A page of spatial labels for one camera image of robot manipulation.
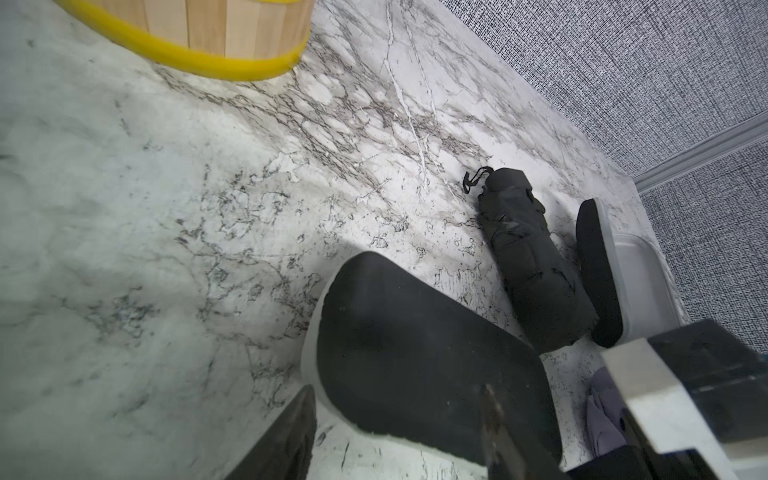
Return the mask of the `grey zippered case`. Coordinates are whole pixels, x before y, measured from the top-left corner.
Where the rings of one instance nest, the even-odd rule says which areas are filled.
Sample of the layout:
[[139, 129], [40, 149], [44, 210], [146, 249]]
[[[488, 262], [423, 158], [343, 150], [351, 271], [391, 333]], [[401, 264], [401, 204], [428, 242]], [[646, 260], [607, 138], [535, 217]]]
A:
[[371, 251], [339, 266], [309, 323], [301, 370], [319, 400], [372, 436], [482, 464], [480, 389], [555, 461], [563, 447], [543, 364], [522, 340]]

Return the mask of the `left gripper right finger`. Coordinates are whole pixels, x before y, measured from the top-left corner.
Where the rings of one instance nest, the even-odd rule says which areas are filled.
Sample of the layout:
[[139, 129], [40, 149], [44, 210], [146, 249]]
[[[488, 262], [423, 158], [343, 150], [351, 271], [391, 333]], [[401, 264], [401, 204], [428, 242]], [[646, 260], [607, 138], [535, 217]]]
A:
[[480, 418], [488, 479], [569, 479], [525, 425], [506, 418], [488, 384], [480, 387]]

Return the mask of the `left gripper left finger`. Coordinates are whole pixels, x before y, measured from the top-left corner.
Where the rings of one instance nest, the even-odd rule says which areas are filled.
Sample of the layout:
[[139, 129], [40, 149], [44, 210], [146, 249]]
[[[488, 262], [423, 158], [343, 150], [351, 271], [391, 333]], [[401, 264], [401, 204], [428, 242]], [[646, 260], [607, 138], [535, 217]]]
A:
[[226, 479], [306, 479], [316, 430], [315, 392], [305, 385]]

